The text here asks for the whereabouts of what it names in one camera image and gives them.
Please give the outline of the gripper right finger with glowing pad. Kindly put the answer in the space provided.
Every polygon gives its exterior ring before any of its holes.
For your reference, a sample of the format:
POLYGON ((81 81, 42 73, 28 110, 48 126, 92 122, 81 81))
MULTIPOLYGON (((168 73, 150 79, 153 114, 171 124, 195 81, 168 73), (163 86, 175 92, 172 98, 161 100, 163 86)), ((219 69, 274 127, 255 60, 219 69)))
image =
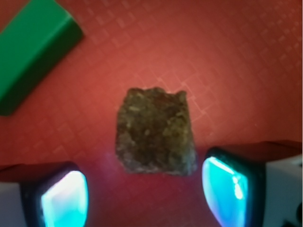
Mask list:
POLYGON ((207 205, 222 227, 303 224, 303 146, 290 140, 208 149, 202 164, 207 205))

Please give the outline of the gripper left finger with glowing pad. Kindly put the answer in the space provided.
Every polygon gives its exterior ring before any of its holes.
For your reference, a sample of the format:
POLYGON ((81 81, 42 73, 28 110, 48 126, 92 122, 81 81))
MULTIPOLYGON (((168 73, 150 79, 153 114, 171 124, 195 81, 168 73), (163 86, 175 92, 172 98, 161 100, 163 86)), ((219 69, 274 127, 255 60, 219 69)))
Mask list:
POLYGON ((0 167, 2 227, 83 227, 88 209, 87 179, 73 162, 0 167))

